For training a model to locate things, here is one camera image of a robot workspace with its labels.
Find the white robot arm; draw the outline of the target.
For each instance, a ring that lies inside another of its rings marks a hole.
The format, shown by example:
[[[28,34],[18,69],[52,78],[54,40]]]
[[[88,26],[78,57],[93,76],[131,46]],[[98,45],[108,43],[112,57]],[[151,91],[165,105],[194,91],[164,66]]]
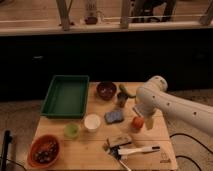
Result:
[[[213,107],[170,95],[167,88],[167,81],[161,76],[144,82],[136,90],[136,111],[150,119],[156,110],[161,110],[213,136]]]

